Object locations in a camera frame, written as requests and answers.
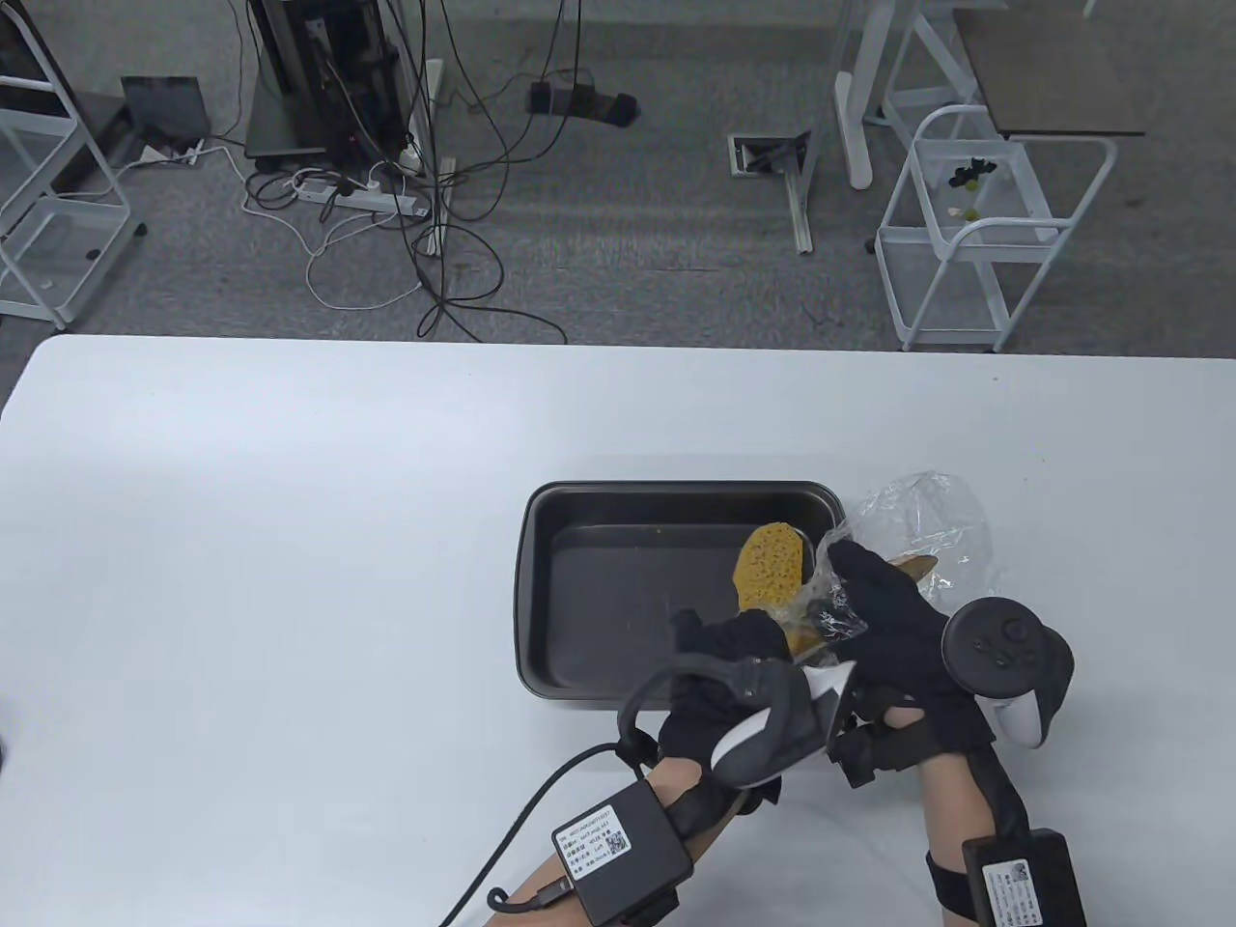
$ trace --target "white cable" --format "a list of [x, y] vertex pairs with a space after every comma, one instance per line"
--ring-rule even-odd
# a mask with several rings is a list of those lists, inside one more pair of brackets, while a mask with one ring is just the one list
[[[192, 158], [200, 158], [203, 154], [214, 154], [216, 151], [226, 151], [226, 150], [227, 148], [225, 146], [216, 145], [214, 148], [204, 148], [203, 151], [197, 151], [197, 150], [194, 150], [194, 151], [187, 151], [187, 152], [184, 152], [184, 154], [173, 154], [172, 157], [163, 158], [162, 161], [141, 161], [141, 159], [130, 161], [124, 167], [115, 168], [115, 171], [116, 171], [116, 179], [119, 180], [121, 174], [124, 174], [126, 171], [129, 171], [131, 168], [135, 168], [135, 167], [156, 167], [158, 164], [174, 164], [174, 163], [180, 162], [180, 161], [189, 161]], [[57, 199], [79, 199], [79, 198], [84, 199], [87, 197], [94, 197], [95, 199], [100, 199], [103, 197], [106, 197], [112, 190], [115, 190], [115, 187], [108, 187], [108, 189], [105, 189], [105, 190], [84, 190], [84, 192], [80, 192], [80, 193], [57, 193], [56, 198]]]
[[[415, 293], [418, 289], [420, 289], [420, 282], [418, 281], [417, 284], [414, 287], [412, 287], [410, 289], [407, 289], [403, 293], [400, 293], [399, 295], [392, 297], [391, 299], [387, 299], [383, 303], [376, 303], [373, 305], [335, 305], [334, 303], [328, 303], [325, 299], [321, 298], [321, 295], [318, 293], [318, 289], [313, 286], [311, 272], [313, 272], [314, 262], [319, 257], [321, 257], [323, 255], [325, 255], [326, 250], [330, 248], [330, 247], [332, 247], [334, 245], [337, 245], [341, 241], [347, 241], [347, 239], [351, 239], [351, 237], [355, 237], [357, 235], [361, 235], [362, 232], [367, 232], [367, 231], [377, 229], [377, 227], [379, 227], [382, 225], [386, 225], [387, 222], [389, 222], [392, 219], [394, 219], [399, 214], [398, 213], [389, 213], [389, 214], [386, 215], [384, 219], [382, 219], [379, 221], [376, 221], [376, 222], [372, 222], [372, 225], [367, 225], [363, 229], [357, 229], [356, 231], [351, 231], [347, 235], [344, 235], [344, 236], [341, 236], [339, 239], [335, 239], [334, 237], [335, 232], [339, 231], [340, 229], [342, 229], [345, 225], [349, 225], [351, 222], [358, 221], [361, 219], [370, 219], [371, 214], [368, 214], [368, 213], [361, 213], [358, 215], [349, 216], [347, 219], [341, 219], [340, 221], [335, 222], [335, 225], [332, 225], [326, 231], [326, 236], [323, 239], [321, 245], [319, 245], [316, 248], [311, 248], [311, 247], [309, 247], [309, 242], [305, 241], [304, 235], [300, 234], [300, 230], [297, 229], [294, 225], [292, 225], [292, 222], [287, 221], [282, 216], [272, 215], [271, 213], [258, 213], [257, 210], [248, 208], [250, 195], [248, 195], [248, 188], [245, 187], [245, 174], [242, 174], [240, 172], [240, 168], [236, 167], [236, 159], [232, 157], [231, 151], [229, 151], [226, 147], [220, 148], [220, 151], [222, 151], [227, 156], [227, 163], [231, 164], [232, 173], [236, 174], [237, 178], [240, 178], [241, 187], [243, 188], [242, 199], [240, 201], [240, 209], [241, 209], [241, 211], [245, 213], [246, 215], [255, 215], [258, 219], [269, 219], [272, 222], [278, 222], [279, 225], [284, 226], [286, 229], [290, 229], [292, 234], [297, 236], [297, 241], [300, 242], [300, 247], [304, 250], [304, 252], [307, 255], [309, 255], [309, 263], [305, 265], [305, 286], [309, 288], [309, 293], [313, 295], [313, 298], [315, 300], [318, 300], [319, 305], [323, 305], [326, 309], [334, 309], [334, 310], [341, 311], [341, 313], [367, 313], [367, 311], [372, 311], [373, 309], [386, 309], [389, 305], [394, 305], [400, 299], [405, 299], [407, 297], [410, 297], [413, 293]], [[403, 195], [403, 193], [407, 192], [407, 188], [408, 188], [407, 182], [404, 182], [403, 187], [404, 187], [404, 189], [400, 193], [400, 195]]]
[[[236, 158], [232, 157], [231, 150], [226, 145], [219, 145], [219, 146], [215, 146], [214, 148], [206, 148], [204, 151], [187, 152], [184, 154], [178, 154], [176, 157], [167, 158], [166, 161], [135, 161], [135, 162], [132, 162], [130, 164], [125, 164], [124, 167], [119, 168], [116, 171], [116, 177], [119, 179], [119, 177], [122, 173], [125, 173], [126, 171], [129, 171], [130, 168], [133, 168], [133, 167], [147, 166], [147, 164], [150, 164], [150, 166], [153, 166], [153, 164], [168, 164], [168, 163], [173, 163], [173, 162], [177, 162], [177, 161], [188, 161], [189, 158], [193, 158], [193, 157], [200, 157], [203, 154], [214, 154], [215, 152], [219, 152], [219, 151], [221, 151], [224, 154], [227, 156], [227, 163], [231, 164], [232, 173], [236, 174], [236, 178], [240, 180], [241, 187], [243, 188], [243, 193], [241, 195], [241, 201], [240, 201], [240, 211], [245, 213], [246, 215], [257, 216], [258, 219], [268, 219], [272, 222], [278, 222], [284, 229], [288, 229], [293, 235], [297, 236], [297, 241], [300, 242], [302, 250], [304, 250], [304, 252], [309, 256], [309, 262], [305, 265], [305, 286], [309, 288], [310, 295], [313, 295], [313, 298], [315, 300], [318, 300], [319, 305], [321, 305], [321, 307], [324, 307], [326, 309], [334, 309], [335, 311], [341, 311], [341, 313], [366, 313], [366, 311], [371, 311], [373, 309], [386, 309], [387, 307], [394, 305], [400, 299], [405, 299], [407, 297], [410, 297], [413, 293], [415, 293], [418, 289], [420, 289], [420, 282], [418, 281], [417, 286], [412, 287], [410, 289], [407, 289], [403, 293], [400, 293], [399, 295], [392, 297], [391, 299], [387, 299], [387, 300], [384, 300], [382, 303], [375, 303], [373, 305], [335, 305], [334, 303], [329, 303], [325, 299], [323, 299], [321, 294], [318, 293], [316, 287], [313, 286], [311, 276], [313, 276], [314, 262], [319, 257], [321, 257], [323, 255], [325, 255], [329, 248], [334, 247], [335, 245], [339, 245], [341, 241], [347, 241], [349, 239], [353, 239], [357, 235], [361, 235], [363, 232], [371, 231], [373, 229], [378, 229], [378, 227], [386, 225], [387, 222], [389, 222], [392, 219], [396, 219], [399, 215], [399, 213], [360, 213], [357, 215], [349, 216], [347, 219], [342, 219], [342, 220], [335, 222], [335, 225], [332, 225], [326, 231], [326, 235], [323, 239], [321, 245], [319, 245], [316, 248], [311, 248], [311, 247], [309, 247], [309, 242], [305, 241], [305, 236], [302, 235], [300, 230], [297, 229], [292, 222], [287, 221], [282, 216], [273, 215], [272, 213], [260, 213], [256, 209], [251, 209], [250, 208], [248, 203], [250, 203], [251, 197], [250, 197], [250, 193], [248, 193], [248, 187], [245, 185], [245, 174], [241, 173], [241, 169], [236, 166]], [[379, 166], [381, 166], [381, 163], [375, 164], [372, 168], [370, 168], [368, 179], [371, 182], [373, 179], [373, 171], [376, 171]], [[318, 176], [320, 176], [320, 174], [324, 174], [324, 173], [335, 174], [340, 179], [342, 178], [342, 174], [337, 174], [336, 172], [320, 171], [318, 168], [302, 168], [300, 171], [297, 171], [294, 174], [292, 174], [292, 177], [288, 178], [287, 183], [288, 183], [289, 187], [292, 187], [293, 189], [298, 190], [300, 188], [300, 178], [303, 176], [307, 176], [307, 174], [318, 174]], [[112, 189], [114, 189], [112, 187], [109, 187], [105, 190], [90, 190], [90, 192], [87, 192], [87, 193], [62, 193], [62, 194], [57, 194], [57, 195], [59, 198], [62, 198], [62, 199], [69, 199], [69, 198], [77, 198], [77, 197], [94, 197], [94, 198], [100, 198], [100, 197], [105, 197], [109, 193], [111, 193]], [[403, 197], [407, 192], [408, 192], [408, 180], [404, 179], [403, 180], [403, 189], [399, 192], [399, 195]], [[373, 220], [375, 216], [382, 216], [382, 218], [379, 218], [379, 219], [377, 219], [375, 221]], [[334, 237], [335, 232], [339, 231], [340, 229], [342, 229], [345, 225], [350, 225], [350, 224], [360, 221], [362, 219], [370, 219], [371, 220], [371, 225], [366, 225], [363, 229], [356, 229], [353, 231], [350, 231], [346, 235], [342, 235], [342, 236], [340, 236], [337, 239]]]

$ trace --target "clear plastic wrap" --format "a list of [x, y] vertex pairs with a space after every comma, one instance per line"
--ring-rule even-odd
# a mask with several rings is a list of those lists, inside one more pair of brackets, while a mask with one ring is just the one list
[[995, 591], [991, 531], [965, 481], [938, 472], [902, 477], [857, 506], [824, 536], [811, 580], [789, 606], [772, 612], [800, 660], [866, 630], [847, 604], [828, 560], [828, 546], [847, 536], [890, 562], [904, 564], [916, 578], [927, 570], [918, 590], [947, 616]]

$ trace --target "floor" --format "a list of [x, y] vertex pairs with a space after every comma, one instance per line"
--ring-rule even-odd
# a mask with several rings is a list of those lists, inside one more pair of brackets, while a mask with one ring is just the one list
[[[192, 73], [216, 124], [231, 122], [237, 38], [225, 0], [30, 6], [79, 88], [115, 90], [125, 73]], [[461, 56], [485, 90], [514, 70], [539, 68], [556, 2], [498, 6], [450, 6]], [[861, 194], [843, 182], [839, 150], [828, 146], [811, 204], [816, 250], [805, 257], [795, 253], [784, 190], [732, 179], [723, 156], [729, 131], [805, 127], [821, 103], [836, 6], [585, 5], [582, 63], [603, 91], [635, 95], [643, 112], [625, 130], [572, 121], [550, 154], [514, 169], [498, 209], [473, 226], [506, 267], [497, 302], [554, 319], [578, 344], [896, 347], [875, 262], [863, 250], [900, 167], [891, 135], [873, 132], [876, 184]], [[1236, 185], [1227, 182], [1236, 168], [1236, 6], [1105, 0], [1096, 22], [1152, 133], [1122, 143], [1116, 173], [1010, 350], [1236, 357]], [[449, 56], [434, 41], [442, 38], [433, 27], [431, 52]], [[569, 64], [570, 48], [555, 59]], [[246, 106], [252, 75], [250, 48]], [[454, 63], [447, 82], [447, 93], [459, 87]], [[522, 125], [520, 106], [520, 90], [502, 96], [494, 105], [499, 126]], [[534, 129], [529, 153], [554, 127]], [[464, 163], [497, 151], [485, 120], [460, 101], [440, 114], [439, 135], [442, 152]], [[1082, 177], [1077, 164], [1060, 161], [1046, 164], [1044, 174], [1063, 188]], [[462, 188], [457, 209], [491, 200], [499, 177]], [[221, 156], [192, 169], [131, 172], [126, 180], [150, 235], [77, 330], [415, 337], [429, 305], [423, 293], [370, 313], [316, 307], [293, 236], [239, 213], [240, 184]], [[284, 215], [320, 240], [315, 208]], [[449, 257], [452, 292], [492, 282], [492, 262], [464, 236]], [[337, 303], [378, 302], [410, 286], [399, 236], [384, 232], [331, 250], [314, 279]], [[555, 337], [523, 319], [470, 313], [467, 321], [486, 340]], [[0, 400], [49, 334], [20, 319], [0, 325]], [[444, 324], [438, 337], [462, 335]]]

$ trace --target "white metal cart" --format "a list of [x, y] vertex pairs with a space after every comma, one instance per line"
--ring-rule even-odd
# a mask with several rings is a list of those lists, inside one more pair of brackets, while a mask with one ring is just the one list
[[[948, 124], [948, 137], [932, 137], [932, 126], [941, 121]], [[1072, 215], [1052, 215], [1026, 151], [1028, 141], [1103, 148], [1103, 164]], [[957, 171], [970, 168], [975, 159], [994, 169], [978, 177], [971, 188], [953, 187]], [[980, 105], [943, 106], [922, 120], [875, 236], [880, 277], [902, 350], [947, 344], [1000, 351], [1115, 163], [1116, 145], [1110, 138], [1001, 138]], [[922, 225], [894, 225], [911, 182]], [[996, 278], [1000, 263], [1038, 265], [1012, 311]]]
[[[43, 80], [0, 75], [0, 87], [54, 94], [64, 116], [0, 109], [0, 313], [64, 329], [138, 231], [132, 205], [74, 104], [46, 46], [20, 5], [7, 16], [43, 72]], [[88, 150], [106, 180], [101, 198], [58, 197], [52, 183]]]

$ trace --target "yellow sponge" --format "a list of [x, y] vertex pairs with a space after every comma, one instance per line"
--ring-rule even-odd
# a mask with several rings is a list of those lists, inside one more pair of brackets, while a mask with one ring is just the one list
[[784, 522], [756, 528], [734, 567], [738, 609], [789, 604], [802, 587], [802, 536]]

